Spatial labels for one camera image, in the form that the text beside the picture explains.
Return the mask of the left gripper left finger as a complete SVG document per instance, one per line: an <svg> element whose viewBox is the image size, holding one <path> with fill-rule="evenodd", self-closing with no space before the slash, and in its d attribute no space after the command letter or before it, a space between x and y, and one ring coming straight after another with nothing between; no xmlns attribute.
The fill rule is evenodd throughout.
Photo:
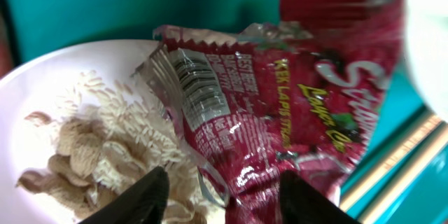
<svg viewBox="0 0 448 224"><path fill-rule="evenodd" d="M161 224L168 196L168 174L162 167L155 167L80 224Z"/></svg>

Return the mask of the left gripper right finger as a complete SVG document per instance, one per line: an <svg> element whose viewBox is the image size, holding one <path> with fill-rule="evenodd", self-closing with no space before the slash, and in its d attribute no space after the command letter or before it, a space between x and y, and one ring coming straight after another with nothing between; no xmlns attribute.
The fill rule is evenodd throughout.
<svg viewBox="0 0 448 224"><path fill-rule="evenodd" d="M280 175L279 203L283 224L360 224L291 170Z"/></svg>

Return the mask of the peanuts pile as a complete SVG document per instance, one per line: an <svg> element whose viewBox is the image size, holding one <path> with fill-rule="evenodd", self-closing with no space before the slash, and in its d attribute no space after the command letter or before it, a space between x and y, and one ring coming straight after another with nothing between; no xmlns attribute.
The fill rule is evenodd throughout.
<svg viewBox="0 0 448 224"><path fill-rule="evenodd" d="M17 186L46 194L85 220L116 200L150 170L169 177L163 223L209 223L219 210L201 195L198 171L179 148L173 127L132 115L118 123L72 118L61 125L42 112L26 118L53 140L48 172L24 171Z"/></svg>

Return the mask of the red snack wrapper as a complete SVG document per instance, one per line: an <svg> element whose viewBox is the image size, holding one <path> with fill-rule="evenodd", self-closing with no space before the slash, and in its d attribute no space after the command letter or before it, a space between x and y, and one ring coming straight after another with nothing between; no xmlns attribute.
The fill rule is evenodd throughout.
<svg viewBox="0 0 448 224"><path fill-rule="evenodd" d="M336 203L400 58L403 0L280 0L240 34L164 25L137 67L226 223L281 223L280 176Z"/></svg>

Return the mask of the white round plate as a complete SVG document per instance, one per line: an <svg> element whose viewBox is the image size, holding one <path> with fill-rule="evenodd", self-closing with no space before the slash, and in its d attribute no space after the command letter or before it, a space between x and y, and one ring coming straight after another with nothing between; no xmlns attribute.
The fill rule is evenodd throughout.
<svg viewBox="0 0 448 224"><path fill-rule="evenodd" d="M33 112L46 114L61 125L60 96L77 82L80 73L95 71L105 84L120 81L134 86L138 95L152 97L159 114L174 126L169 108L160 101L163 85L149 88L135 69L157 48L148 40L111 40L71 46L36 58L1 80L1 222L79 223L72 210L46 194L32 194L17 185L27 170L48 172L47 161L55 154L53 140L25 118ZM181 140L174 128L174 133ZM203 198L219 212L209 223L224 223L225 210L210 182L197 175Z"/></svg>

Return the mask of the teal serving tray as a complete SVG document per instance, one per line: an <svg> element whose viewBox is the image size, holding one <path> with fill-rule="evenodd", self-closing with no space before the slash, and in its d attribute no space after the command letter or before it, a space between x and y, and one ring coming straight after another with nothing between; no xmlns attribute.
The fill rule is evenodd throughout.
<svg viewBox="0 0 448 224"><path fill-rule="evenodd" d="M16 64L66 46L109 39L150 39L163 24L240 32L253 22L279 21L279 0L1 0ZM345 193L385 154L424 103L398 68L379 128ZM377 223L447 221L447 147Z"/></svg>

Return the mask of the white bowl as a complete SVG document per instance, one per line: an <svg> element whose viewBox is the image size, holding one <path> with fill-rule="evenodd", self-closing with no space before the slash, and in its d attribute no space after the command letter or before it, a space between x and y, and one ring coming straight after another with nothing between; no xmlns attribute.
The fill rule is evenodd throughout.
<svg viewBox="0 0 448 224"><path fill-rule="evenodd" d="M426 105L447 120L447 0L405 0L405 61Z"/></svg>

